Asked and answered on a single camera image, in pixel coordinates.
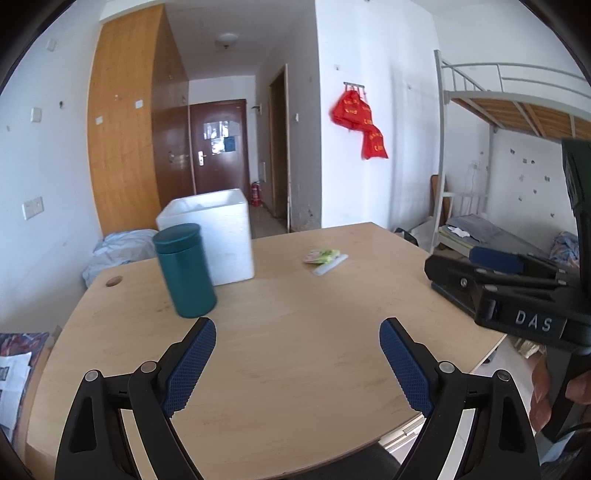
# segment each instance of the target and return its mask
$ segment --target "textured blue grip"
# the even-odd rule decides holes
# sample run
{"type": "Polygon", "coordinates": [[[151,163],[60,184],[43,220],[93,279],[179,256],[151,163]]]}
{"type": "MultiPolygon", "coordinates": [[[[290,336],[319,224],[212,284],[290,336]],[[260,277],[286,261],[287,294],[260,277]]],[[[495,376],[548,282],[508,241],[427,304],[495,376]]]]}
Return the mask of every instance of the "textured blue grip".
{"type": "Polygon", "coordinates": [[[168,418],[187,405],[215,345],[216,327],[208,320],[166,382],[167,395],[162,410],[168,418]]]}
{"type": "Polygon", "coordinates": [[[425,417],[431,415],[434,407],[429,396],[429,381],[387,320],[379,328],[379,344],[410,406],[425,417]]]}
{"type": "Polygon", "coordinates": [[[523,263],[517,255],[490,248],[474,247],[470,250],[470,262],[508,275],[523,273],[523,263]]]}

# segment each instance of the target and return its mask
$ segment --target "wooden wardrobe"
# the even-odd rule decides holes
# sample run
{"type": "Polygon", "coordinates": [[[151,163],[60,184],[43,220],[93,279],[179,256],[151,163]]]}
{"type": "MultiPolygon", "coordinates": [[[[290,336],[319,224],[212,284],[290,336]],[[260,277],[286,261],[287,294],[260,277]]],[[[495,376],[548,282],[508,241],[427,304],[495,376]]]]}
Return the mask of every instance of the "wooden wardrobe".
{"type": "Polygon", "coordinates": [[[193,193],[189,81],[164,5],[103,25],[88,97],[88,153],[103,234],[155,228],[193,193]]]}

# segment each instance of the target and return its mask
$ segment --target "wooden table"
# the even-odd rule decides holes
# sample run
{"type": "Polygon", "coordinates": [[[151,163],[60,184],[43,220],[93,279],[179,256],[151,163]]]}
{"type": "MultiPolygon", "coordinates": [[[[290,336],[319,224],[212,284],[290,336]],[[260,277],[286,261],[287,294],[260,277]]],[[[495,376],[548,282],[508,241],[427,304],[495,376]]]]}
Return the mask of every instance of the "wooden table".
{"type": "MultiPolygon", "coordinates": [[[[279,478],[347,455],[417,416],[378,341],[396,316],[439,360],[473,371],[504,337],[431,290],[427,254],[371,223],[254,241],[256,277],[218,287],[208,316],[217,345],[173,424],[206,480],[279,478]],[[313,248],[349,259],[323,277],[313,248]]],[[[132,372],[158,359],[193,322],[178,317],[156,260],[103,272],[72,314],[44,371],[27,463],[52,478],[61,432],[84,373],[132,372]],[[106,280],[122,275],[111,288],[106,280]]],[[[131,412],[128,436],[154,478],[131,412]]]]}

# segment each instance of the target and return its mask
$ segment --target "tile floor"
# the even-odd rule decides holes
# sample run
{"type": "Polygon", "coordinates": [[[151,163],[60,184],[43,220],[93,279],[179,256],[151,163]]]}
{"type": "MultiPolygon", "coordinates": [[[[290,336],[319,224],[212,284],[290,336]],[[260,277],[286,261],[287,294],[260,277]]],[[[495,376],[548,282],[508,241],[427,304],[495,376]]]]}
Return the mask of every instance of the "tile floor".
{"type": "Polygon", "coordinates": [[[279,220],[273,218],[265,207],[249,207],[251,219],[251,234],[253,238],[265,236],[283,235],[287,233],[287,227],[279,220]]]}
{"type": "MultiPolygon", "coordinates": [[[[507,337],[499,345],[496,356],[488,365],[481,365],[475,372],[476,375],[483,375],[490,377],[499,369],[507,370],[513,376],[519,394],[525,404],[525,409],[528,414],[530,412],[530,398],[533,391],[531,385],[531,371],[535,365],[535,358],[526,360],[523,358],[515,348],[513,348],[512,340],[507,337]]],[[[447,461],[439,475],[439,480],[452,480],[455,477],[456,470],[462,459],[464,449],[468,436],[470,435],[470,427],[472,426],[472,418],[474,416],[473,410],[466,410],[462,415],[462,420],[457,428],[456,438],[453,442],[447,461]]],[[[394,457],[402,463],[406,455],[411,449],[413,442],[409,442],[402,448],[394,452],[394,457]]]]}

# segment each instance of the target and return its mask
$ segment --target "red bag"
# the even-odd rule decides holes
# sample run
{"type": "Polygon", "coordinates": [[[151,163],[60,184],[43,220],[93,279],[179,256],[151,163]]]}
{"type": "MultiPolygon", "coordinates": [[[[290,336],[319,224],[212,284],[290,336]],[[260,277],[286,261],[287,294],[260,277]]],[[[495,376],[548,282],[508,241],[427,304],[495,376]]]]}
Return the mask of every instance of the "red bag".
{"type": "Polygon", "coordinates": [[[384,147],[384,137],[374,125],[371,108],[361,99],[357,90],[349,90],[349,86],[347,86],[337,104],[330,111],[330,117],[337,125],[363,132],[361,157],[364,160],[375,157],[388,158],[384,147]]]}

